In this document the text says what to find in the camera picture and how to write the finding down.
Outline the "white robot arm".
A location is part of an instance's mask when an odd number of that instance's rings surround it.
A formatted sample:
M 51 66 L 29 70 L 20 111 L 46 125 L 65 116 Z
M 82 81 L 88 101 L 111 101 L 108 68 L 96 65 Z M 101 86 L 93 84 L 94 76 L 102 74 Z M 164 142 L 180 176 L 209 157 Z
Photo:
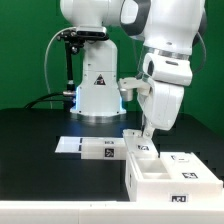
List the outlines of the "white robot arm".
M 170 129 L 192 80 L 189 56 L 205 29 L 204 5 L 205 0 L 60 0 L 74 46 L 84 49 L 71 112 L 92 122 L 109 120 L 125 113 L 121 102 L 137 90 L 143 134 Z M 116 25 L 143 42 L 136 78 L 117 78 L 117 47 L 106 36 Z

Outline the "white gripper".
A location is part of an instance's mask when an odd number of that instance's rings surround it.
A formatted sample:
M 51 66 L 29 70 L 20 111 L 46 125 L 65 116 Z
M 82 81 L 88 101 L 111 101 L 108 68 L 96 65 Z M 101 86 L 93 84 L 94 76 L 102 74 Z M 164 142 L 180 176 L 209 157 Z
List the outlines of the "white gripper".
M 151 139 L 155 129 L 171 129 L 183 99 L 182 86 L 134 77 L 121 78 L 118 86 L 124 101 L 131 101 L 133 90 L 137 90 L 137 101 L 143 112 L 141 131 L 144 138 Z

